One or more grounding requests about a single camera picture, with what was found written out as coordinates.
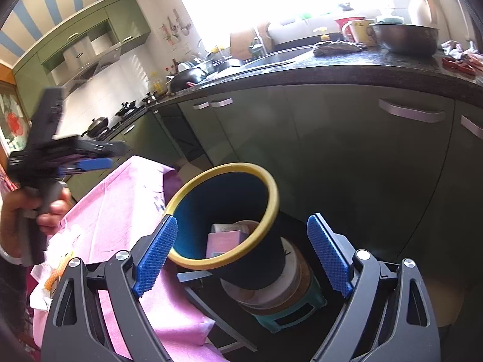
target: human hand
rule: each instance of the human hand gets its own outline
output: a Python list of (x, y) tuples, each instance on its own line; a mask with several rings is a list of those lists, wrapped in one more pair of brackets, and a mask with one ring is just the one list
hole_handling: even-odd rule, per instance
[[(50, 204), (47, 214), (37, 216), (37, 224), (40, 231), (47, 236), (52, 236), (59, 231), (59, 222), (72, 207), (70, 204), (71, 192), (63, 188), (59, 199)], [(16, 210), (37, 209), (41, 206), (42, 199), (28, 196), (23, 189), (8, 192), (5, 196), (0, 214), (0, 245), (12, 257), (22, 256), (20, 241), (17, 230)]]

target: person's arm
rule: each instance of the person's arm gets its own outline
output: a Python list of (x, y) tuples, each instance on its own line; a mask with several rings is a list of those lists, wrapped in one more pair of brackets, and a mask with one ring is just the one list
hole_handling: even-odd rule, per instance
[[(53, 235), (57, 232), (57, 225), (71, 207), (69, 199), (70, 192), (65, 188), (59, 200), (50, 205), (50, 213), (37, 217), (43, 233)], [(12, 263), (21, 257), (16, 210), (35, 209), (39, 206), (39, 198), (28, 197), (22, 189), (18, 189), (5, 196), (0, 215), (0, 247), (8, 255), (0, 254), (0, 316), (14, 334), (23, 330), (26, 299), (25, 268)]]

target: striped ceiling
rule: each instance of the striped ceiling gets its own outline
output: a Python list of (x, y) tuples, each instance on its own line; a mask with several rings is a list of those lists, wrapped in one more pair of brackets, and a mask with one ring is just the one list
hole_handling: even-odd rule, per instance
[(0, 31), (0, 60), (13, 66), (43, 35), (98, 0), (19, 0)]

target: blue gripper pad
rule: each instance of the blue gripper pad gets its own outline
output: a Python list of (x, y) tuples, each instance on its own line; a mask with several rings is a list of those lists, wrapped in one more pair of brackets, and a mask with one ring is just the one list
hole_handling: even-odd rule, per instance
[(137, 297), (141, 298), (146, 291), (153, 288), (177, 235), (178, 223), (175, 217), (170, 216), (136, 268), (136, 283), (134, 283), (132, 291)]
[(307, 235), (332, 288), (348, 298), (353, 290), (350, 281), (350, 265), (337, 246), (332, 230), (319, 213), (309, 218)]

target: red scissors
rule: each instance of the red scissors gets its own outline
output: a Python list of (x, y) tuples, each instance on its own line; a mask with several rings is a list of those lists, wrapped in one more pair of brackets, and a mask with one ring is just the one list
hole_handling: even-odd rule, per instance
[(475, 68), (473, 68), (466, 62), (458, 61), (453, 57), (443, 57), (443, 65), (451, 69), (457, 69), (458, 71), (461, 71), (468, 75), (476, 76)]

